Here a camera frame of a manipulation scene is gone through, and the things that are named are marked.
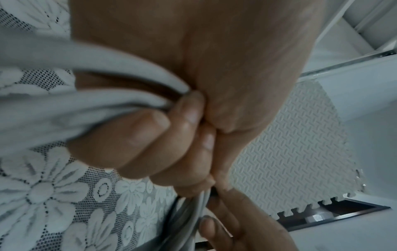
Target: mat interlocking edge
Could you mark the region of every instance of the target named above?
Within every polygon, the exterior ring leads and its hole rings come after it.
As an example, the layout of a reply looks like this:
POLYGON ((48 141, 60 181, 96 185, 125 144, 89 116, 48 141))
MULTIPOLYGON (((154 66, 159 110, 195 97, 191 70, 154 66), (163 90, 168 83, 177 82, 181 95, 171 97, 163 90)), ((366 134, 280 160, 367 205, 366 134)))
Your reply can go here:
POLYGON ((356 164, 321 85, 297 83, 273 123, 235 161, 231 183, 278 219, 354 194, 356 164))

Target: black and white floral fabric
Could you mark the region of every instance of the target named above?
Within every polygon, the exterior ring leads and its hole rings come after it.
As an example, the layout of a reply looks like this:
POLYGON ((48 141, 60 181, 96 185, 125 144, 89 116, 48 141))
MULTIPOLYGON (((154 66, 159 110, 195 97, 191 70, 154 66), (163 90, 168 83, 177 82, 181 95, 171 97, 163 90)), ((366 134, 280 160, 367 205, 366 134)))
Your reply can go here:
MULTIPOLYGON (((68 38, 66 0, 0 0, 0 26, 68 38)), ((73 91, 67 69, 0 68, 0 98, 73 91)), ((132 250, 160 233, 176 194, 71 158, 64 142, 0 159, 0 251, 132 250)))

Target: diamond plate pattern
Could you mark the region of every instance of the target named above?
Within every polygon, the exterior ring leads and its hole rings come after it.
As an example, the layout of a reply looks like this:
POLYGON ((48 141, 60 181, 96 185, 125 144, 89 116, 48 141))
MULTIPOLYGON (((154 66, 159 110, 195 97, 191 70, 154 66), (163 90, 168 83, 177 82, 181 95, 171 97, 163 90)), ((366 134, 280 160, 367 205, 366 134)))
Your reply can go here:
POLYGON ((292 215, 357 190, 337 111, 317 82, 296 84, 273 123, 238 157, 231 182, 266 213, 292 215))

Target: white cloth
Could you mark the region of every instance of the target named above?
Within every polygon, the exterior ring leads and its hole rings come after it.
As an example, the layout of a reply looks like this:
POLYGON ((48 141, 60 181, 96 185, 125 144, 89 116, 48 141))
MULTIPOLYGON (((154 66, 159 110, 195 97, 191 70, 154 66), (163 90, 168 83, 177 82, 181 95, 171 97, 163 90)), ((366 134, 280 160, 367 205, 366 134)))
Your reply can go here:
MULTIPOLYGON (((0 26, 69 37, 67 3, 0 0, 0 26)), ((67 69, 0 69, 0 96, 70 90, 67 69)), ((160 233, 175 196, 75 161, 64 142, 26 150, 0 159, 0 251, 132 250, 160 233)))

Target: foam mat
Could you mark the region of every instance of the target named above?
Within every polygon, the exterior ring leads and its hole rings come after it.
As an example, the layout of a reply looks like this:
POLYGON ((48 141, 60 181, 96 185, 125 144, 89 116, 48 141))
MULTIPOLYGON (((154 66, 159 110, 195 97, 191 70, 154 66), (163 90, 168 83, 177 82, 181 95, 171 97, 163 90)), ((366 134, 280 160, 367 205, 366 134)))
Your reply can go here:
POLYGON ((357 190, 356 165, 337 111, 315 81, 296 84, 273 123, 238 157, 231 183, 273 218, 357 190))

